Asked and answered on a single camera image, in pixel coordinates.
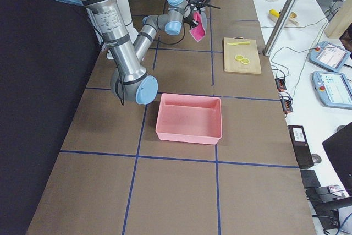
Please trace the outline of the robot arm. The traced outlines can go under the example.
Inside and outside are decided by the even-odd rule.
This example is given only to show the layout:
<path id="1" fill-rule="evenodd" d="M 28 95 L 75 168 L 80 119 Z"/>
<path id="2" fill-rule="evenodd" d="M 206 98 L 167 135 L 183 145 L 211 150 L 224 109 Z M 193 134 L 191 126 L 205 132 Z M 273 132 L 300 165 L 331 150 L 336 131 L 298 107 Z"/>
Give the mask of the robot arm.
<path id="1" fill-rule="evenodd" d="M 128 0 L 56 0 L 84 6 L 93 13 L 97 31 L 116 63 L 111 77 L 111 90 L 121 102 L 134 101 L 140 105 L 152 102 L 158 82 L 141 65 L 156 34 L 164 31 L 177 36 L 184 24 L 192 29 L 205 26 L 204 8 L 210 0 L 167 0 L 166 14 L 150 15 L 143 19 L 143 27 L 136 32 L 131 21 Z"/>

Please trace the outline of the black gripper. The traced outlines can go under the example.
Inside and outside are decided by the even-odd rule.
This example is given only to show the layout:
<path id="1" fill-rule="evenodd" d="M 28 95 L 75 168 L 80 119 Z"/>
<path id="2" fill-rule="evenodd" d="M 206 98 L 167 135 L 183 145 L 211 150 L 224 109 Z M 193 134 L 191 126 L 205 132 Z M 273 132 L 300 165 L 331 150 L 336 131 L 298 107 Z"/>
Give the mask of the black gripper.
<path id="1" fill-rule="evenodd" d="M 188 4 L 197 8 L 209 7 L 210 0 L 188 0 Z"/>

